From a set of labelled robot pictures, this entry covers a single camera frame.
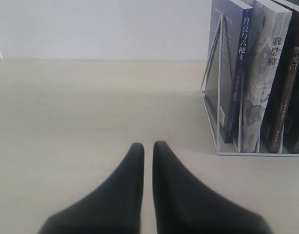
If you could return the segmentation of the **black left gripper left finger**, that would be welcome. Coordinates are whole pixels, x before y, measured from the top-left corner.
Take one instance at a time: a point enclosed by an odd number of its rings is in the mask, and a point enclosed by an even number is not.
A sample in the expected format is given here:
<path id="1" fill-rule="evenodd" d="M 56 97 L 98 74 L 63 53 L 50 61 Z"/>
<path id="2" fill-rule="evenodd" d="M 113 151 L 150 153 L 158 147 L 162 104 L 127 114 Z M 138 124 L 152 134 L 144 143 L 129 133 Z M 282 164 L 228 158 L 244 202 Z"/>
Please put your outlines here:
<path id="1" fill-rule="evenodd" d="M 50 216 L 41 234 L 139 234 L 145 151 L 133 143 L 113 173 L 94 191 Z"/>

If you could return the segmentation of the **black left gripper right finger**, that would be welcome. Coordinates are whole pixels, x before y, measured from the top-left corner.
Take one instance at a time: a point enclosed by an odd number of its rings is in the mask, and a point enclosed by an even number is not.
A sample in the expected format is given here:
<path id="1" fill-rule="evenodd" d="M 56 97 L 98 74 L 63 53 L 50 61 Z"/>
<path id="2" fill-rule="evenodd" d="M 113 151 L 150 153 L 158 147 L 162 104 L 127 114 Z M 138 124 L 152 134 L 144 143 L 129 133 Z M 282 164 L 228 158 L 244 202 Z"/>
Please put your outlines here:
<path id="1" fill-rule="evenodd" d="M 153 147 L 153 200 L 159 234 L 270 234 L 265 219 L 211 190 L 165 141 Z"/>

